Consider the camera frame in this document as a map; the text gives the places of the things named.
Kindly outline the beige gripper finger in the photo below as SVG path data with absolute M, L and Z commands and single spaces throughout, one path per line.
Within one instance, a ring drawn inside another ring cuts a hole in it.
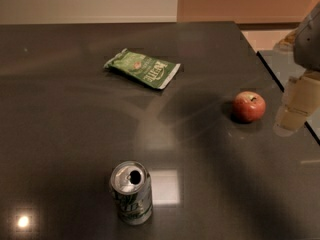
M 292 51 L 297 35 L 297 30 L 294 29 L 289 32 L 284 38 L 274 45 L 276 50 L 280 51 Z
M 320 81 L 306 76 L 290 77 L 276 114 L 274 132 L 281 137 L 291 136 L 319 106 Z

